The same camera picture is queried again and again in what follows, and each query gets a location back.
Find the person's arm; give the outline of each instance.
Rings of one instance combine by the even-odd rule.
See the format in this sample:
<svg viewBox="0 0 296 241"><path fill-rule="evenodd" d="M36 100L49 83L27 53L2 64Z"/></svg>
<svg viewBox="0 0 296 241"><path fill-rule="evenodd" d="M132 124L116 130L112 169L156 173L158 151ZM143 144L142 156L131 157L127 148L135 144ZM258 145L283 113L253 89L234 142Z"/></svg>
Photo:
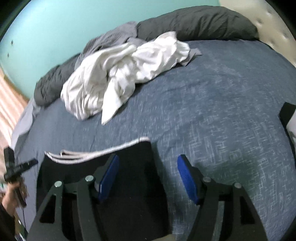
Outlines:
<svg viewBox="0 0 296 241"><path fill-rule="evenodd" d="M0 203L0 236L5 235L7 239L14 239L15 233L15 209L18 207L17 200L15 198L14 190L20 186L20 183L9 183L7 185L7 191Z"/></svg>

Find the peach curtain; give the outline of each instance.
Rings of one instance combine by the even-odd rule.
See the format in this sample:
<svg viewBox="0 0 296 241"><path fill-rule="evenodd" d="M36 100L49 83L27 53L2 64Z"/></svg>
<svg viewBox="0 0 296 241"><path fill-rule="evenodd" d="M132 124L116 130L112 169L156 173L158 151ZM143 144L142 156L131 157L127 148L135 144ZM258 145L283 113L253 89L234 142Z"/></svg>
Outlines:
<svg viewBox="0 0 296 241"><path fill-rule="evenodd" d="M3 148L10 145L12 131L28 99L8 80L0 68L0 180L5 171Z"/></svg>

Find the blue gripper pad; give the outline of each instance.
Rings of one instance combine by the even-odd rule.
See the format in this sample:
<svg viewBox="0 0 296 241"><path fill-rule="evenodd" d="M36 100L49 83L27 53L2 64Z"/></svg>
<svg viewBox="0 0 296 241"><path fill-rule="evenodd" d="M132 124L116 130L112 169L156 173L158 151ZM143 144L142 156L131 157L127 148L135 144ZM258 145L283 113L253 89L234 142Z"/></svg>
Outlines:
<svg viewBox="0 0 296 241"><path fill-rule="evenodd" d="M99 201L102 202L108 198L111 187L114 183L115 177L119 171L119 157L114 156L108 170L100 182Z"/></svg>
<svg viewBox="0 0 296 241"><path fill-rule="evenodd" d="M198 195L197 195L196 184L195 184L195 182L191 176L191 173L190 173L191 164L189 163L187 158L186 158L186 160L184 158L186 158L185 155L178 156L178 159L177 159L178 170L179 170L179 173L180 173L180 176L183 181L183 184L186 189L188 197L192 201L194 201L195 204L197 204Z"/></svg>

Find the metal bolt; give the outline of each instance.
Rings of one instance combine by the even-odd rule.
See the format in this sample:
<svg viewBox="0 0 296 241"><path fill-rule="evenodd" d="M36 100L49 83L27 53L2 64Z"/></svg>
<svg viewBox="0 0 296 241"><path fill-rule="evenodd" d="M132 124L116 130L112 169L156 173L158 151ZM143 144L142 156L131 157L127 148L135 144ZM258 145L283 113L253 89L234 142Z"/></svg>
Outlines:
<svg viewBox="0 0 296 241"><path fill-rule="evenodd" d="M211 178L210 177L203 177L202 179L205 183L210 183L211 182Z"/></svg>
<svg viewBox="0 0 296 241"><path fill-rule="evenodd" d="M62 184L63 184L63 183L62 183L61 181L56 181L56 182L54 183L54 186L55 186L56 188L59 188Z"/></svg>
<svg viewBox="0 0 296 241"><path fill-rule="evenodd" d="M94 177L93 177L92 175L89 175L89 176L86 176L86 177L85 177L85 180L86 180L87 182L91 182L93 179L94 179Z"/></svg>
<svg viewBox="0 0 296 241"><path fill-rule="evenodd" d="M242 185L241 185L240 183L235 183L234 186L235 186L236 188L242 188Z"/></svg>

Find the teal wall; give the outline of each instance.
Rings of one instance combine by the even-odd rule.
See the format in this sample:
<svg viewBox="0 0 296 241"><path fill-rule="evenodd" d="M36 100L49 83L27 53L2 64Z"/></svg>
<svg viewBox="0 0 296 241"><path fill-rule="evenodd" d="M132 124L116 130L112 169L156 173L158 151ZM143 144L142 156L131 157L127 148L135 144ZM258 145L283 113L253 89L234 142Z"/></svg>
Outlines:
<svg viewBox="0 0 296 241"><path fill-rule="evenodd" d="M32 97L39 78L91 38L131 20L197 5L218 5L218 0L32 0L0 42L0 65Z"/></svg>

